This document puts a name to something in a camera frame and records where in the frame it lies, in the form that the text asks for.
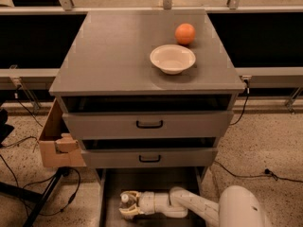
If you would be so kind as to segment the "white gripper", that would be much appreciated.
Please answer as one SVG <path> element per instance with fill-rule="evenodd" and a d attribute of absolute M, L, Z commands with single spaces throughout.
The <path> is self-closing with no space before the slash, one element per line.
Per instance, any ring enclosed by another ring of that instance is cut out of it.
<path fill-rule="evenodd" d="M 139 208 L 134 205 L 129 208 L 120 208 L 119 212 L 125 219 L 133 219 L 135 216 L 141 214 L 152 215 L 155 213 L 153 192 L 143 192 L 141 195 L 137 191 L 125 191 L 120 194 L 122 202 L 137 202 Z"/>

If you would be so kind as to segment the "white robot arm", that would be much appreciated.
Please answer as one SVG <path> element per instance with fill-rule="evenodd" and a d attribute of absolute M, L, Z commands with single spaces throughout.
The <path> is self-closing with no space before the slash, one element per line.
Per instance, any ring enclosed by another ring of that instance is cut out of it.
<path fill-rule="evenodd" d="M 156 213 L 184 218 L 192 211 L 212 227 L 273 227 L 256 196 L 238 185 L 227 187 L 219 202 L 179 186 L 174 186 L 169 193 L 124 191 L 120 202 L 119 212 L 124 218 Z"/>

